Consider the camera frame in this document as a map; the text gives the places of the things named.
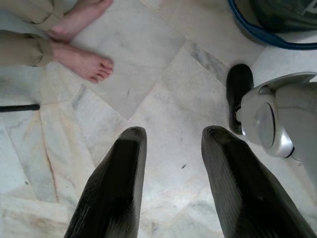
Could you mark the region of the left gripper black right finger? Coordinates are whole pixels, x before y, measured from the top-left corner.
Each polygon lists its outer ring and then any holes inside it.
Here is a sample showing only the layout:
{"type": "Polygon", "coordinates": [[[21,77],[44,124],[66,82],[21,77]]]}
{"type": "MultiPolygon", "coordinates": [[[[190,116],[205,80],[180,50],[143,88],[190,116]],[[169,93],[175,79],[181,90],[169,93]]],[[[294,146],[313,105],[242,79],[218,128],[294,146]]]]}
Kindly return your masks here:
{"type": "Polygon", "coordinates": [[[317,238],[245,141],[221,126],[207,126],[201,152],[225,238],[317,238]]]}

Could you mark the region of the person's left leg khaki trousers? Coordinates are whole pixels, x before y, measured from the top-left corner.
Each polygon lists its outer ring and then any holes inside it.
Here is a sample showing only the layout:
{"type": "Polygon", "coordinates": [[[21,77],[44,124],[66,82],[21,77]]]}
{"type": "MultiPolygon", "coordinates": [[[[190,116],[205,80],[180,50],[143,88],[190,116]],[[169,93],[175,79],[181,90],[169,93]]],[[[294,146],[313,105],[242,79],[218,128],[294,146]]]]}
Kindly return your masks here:
{"type": "Polygon", "coordinates": [[[57,42],[69,43],[112,3],[113,0],[77,0],[71,10],[64,12],[63,0],[0,0],[0,9],[45,31],[57,42]]]}

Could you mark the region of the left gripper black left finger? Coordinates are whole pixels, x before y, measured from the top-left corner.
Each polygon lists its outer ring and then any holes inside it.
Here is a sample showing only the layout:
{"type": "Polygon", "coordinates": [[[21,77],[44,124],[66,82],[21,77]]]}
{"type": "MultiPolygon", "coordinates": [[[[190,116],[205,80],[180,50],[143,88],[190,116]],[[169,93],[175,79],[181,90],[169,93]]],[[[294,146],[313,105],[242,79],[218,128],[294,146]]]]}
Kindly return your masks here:
{"type": "Polygon", "coordinates": [[[89,177],[64,238],[137,238],[147,134],[124,130],[89,177]]]}

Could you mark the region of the black metal rod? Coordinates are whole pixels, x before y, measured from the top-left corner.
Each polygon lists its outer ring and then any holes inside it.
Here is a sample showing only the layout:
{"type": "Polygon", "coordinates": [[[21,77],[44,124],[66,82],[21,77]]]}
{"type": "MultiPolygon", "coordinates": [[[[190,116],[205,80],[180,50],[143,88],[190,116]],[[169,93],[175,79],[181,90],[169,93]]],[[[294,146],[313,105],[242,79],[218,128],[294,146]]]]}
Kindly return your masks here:
{"type": "Polygon", "coordinates": [[[0,113],[20,112],[20,111],[38,111],[39,104],[18,105],[18,106],[0,106],[0,113]]]}

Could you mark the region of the blue-rimmed bin with black bag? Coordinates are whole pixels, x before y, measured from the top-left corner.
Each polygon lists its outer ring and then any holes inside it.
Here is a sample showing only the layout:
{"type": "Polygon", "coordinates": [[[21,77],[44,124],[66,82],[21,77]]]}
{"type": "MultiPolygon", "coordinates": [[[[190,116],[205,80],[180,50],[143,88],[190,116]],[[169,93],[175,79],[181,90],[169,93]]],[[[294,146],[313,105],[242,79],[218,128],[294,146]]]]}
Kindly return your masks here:
{"type": "Polygon", "coordinates": [[[286,50],[317,50],[317,43],[287,42],[277,35],[317,31],[317,0],[247,0],[258,24],[247,20],[236,1],[227,0],[235,23],[253,42],[286,50]]]}

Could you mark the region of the person's leg khaki trousers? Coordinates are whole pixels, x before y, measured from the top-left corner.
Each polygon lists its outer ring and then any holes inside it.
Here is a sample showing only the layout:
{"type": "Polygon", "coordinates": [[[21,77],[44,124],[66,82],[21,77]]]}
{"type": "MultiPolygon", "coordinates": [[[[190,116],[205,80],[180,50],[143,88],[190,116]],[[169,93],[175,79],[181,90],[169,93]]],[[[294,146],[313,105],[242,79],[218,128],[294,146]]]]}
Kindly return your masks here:
{"type": "Polygon", "coordinates": [[[71,10],[64,12],[63,0],[0,0],[0,9],[45,31],[57,42],[69,43],[112,3],[113,0],[77,0],[71,10]]]}
{"type": "Polygon", "coordinates": [[[0,30],[0,65],[45,66],[57,62],[93,83],[113,72],[113,63],[92,52],[34,34],[0,30]]]}

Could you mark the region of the person's right leg khaki trousers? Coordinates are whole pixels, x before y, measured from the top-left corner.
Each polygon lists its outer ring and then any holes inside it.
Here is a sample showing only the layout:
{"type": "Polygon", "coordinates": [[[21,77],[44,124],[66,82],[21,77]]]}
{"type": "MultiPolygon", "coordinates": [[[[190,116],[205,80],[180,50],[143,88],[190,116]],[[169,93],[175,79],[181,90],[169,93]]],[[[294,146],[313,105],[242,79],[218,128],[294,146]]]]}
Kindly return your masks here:
{"type": "Polygon", "coordinates": [[[0,65],[45,66],[57,62],[93,83],[113,72],[113,63],[92,52],[34,34],[0,30],[0,65]]]}

